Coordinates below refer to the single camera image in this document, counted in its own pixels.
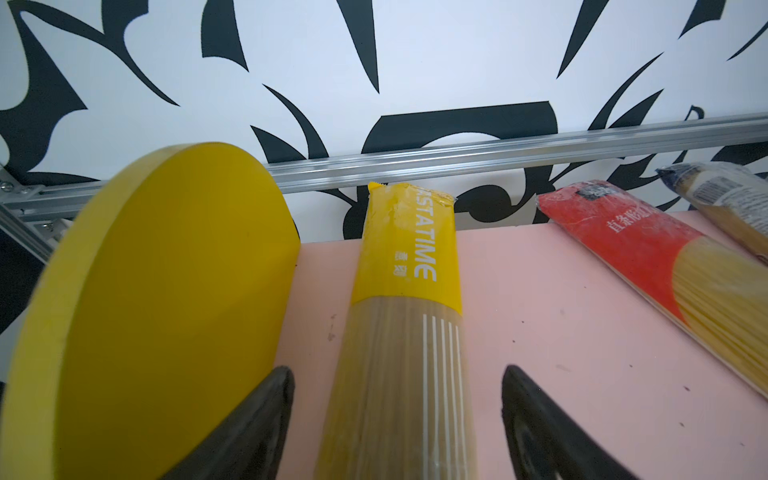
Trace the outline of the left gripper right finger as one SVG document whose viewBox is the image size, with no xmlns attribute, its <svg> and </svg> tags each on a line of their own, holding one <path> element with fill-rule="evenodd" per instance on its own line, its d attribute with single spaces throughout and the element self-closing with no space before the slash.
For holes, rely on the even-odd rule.
<svg viewBox="0 0 768 480">
<path fill-rule="evenodd" d="M 502 419 L 518 479 L 634 479 L 517 365 L 504 371 Z"/>
</svg>

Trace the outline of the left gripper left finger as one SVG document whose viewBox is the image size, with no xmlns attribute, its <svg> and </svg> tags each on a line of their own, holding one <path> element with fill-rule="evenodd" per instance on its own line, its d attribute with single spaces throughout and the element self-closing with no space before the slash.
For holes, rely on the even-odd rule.
<svg viewBox="0 0 768 480">
<path fill-rule="evenodd" d="M 293 372 L 274 368 L 165 479 L 274 479 L 295 393 Z"/>
</svg>

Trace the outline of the red yellow spaghetti bag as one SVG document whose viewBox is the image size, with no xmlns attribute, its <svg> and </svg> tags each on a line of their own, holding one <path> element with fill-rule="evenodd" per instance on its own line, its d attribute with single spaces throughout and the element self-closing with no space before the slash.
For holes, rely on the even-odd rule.
<svg viewBox="0 0 768 480">
<path fill-rule="evenodd" d="M 767 268 L 601 180 L 542 194 L 539 210 L 760 394 Z"/>
</svg>

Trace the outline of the clear blue label noodle pack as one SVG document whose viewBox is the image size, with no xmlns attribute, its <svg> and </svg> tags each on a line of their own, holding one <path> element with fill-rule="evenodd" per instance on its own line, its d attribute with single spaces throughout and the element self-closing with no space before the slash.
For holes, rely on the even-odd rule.
<svg viewBox="0 0 768 480">
<path fill-rule="evenodd" d="M 767 261 L 767 181 L 728 162 L 680 163 L 657 170 L 673 192 L 761 262 Z"/>
</svg>

